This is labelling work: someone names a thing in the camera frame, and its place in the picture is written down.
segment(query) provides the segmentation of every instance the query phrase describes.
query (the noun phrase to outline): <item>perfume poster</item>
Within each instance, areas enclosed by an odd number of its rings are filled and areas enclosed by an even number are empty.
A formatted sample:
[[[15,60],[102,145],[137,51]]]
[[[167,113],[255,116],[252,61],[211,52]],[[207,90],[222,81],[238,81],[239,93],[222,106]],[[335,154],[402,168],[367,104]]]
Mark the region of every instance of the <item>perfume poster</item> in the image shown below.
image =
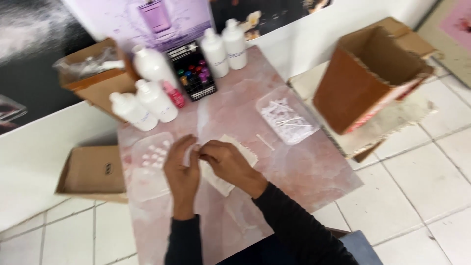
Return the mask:
[[[74,0],[81,13],[127,52],[137,44],[166,51],[211,27],[208,0]]]
[[[333,0],[210,0],[218,33],[235,18],[247,41],[332,5]]]
[[[60,0],[0,0],[0,135],[81,101],[52,64],[95,42]]]
[[[471,51],[471,1],[458,1],[439,27],[456,42]]]

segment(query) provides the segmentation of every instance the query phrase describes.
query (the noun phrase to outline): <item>purple perfume bottle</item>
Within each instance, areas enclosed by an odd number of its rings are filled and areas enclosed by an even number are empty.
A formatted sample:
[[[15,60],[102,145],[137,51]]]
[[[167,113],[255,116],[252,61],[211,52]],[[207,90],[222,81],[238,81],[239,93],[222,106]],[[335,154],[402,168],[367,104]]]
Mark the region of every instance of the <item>purple perfume bottle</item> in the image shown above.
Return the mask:
[[[152,33],[161,33],[172,27],[163,0],[148,0],[147,4],[138,9]]]

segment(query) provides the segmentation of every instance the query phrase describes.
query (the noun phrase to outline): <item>black sleeve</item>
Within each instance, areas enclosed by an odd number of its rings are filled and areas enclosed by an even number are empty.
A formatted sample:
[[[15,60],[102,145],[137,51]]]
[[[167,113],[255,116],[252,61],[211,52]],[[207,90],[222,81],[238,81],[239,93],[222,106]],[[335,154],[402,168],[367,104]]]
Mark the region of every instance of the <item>black sleeve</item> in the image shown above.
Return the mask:
[[[172,219],[165,265],[202,265],[200,216],[178,221]]]
[[[253,202],[300,264],[358,265],[342,242],[272,183]]]

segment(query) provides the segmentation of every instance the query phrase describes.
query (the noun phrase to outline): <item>open cardboard box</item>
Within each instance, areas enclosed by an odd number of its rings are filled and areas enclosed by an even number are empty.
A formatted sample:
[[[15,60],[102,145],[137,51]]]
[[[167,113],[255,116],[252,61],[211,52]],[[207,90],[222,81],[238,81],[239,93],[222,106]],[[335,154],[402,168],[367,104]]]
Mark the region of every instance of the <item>open cardboard box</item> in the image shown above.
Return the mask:
[[[56,194],[127,203],[118,146],[72,149],[62,169]]]
[[[383,26],[390,34],[394,35],[398,44],[404,50],[410,50],[418,54],[422,59],[428,59],[437,49],[422,39],[419,34],[412,31],[404,23],[387,17],[378,21],[365,29]]]
[[[113,92],[135,93],[135,83],[140,77],[134,71],[125,52],[116,46],[116,42],[108,38],[90,47],[86,47],[65,57],[69,63],[80,63],[90,56],[97,57],[105,47],[115,47],[119,60],[124,61],[124,70],[111,69],[97,75],[73,82],[73,79],[59,72],[59,84],[65,89],[73,91],[78,97],[87,100],[95,107],[105,111],[117,120],[125,122],[111,110],[109,95]]]
[[[313,104],[339,135],[366,123],[433,73],[382,26],[340,38]]]

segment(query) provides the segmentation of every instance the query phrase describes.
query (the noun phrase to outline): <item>purple cap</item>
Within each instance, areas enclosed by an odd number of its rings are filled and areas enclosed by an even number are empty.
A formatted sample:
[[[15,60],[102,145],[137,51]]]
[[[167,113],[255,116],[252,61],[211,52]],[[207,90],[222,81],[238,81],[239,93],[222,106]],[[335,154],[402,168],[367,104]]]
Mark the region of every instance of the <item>purple cap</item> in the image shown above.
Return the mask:
[[[206,75],[206,77],[209,77],[210,74],[209,74],[209,71],[208,71],[208,68],[204,67],[203,69],[201,69],[201,73],[204,73]]]
[[[201,79],[201,82],[203,82],[203,83],[208,82],[208,78],[206,77],[206,74],[205,74],[205,73],[200,73],[200,74],[199,74],[199,77],[200,77],[200,79]]]

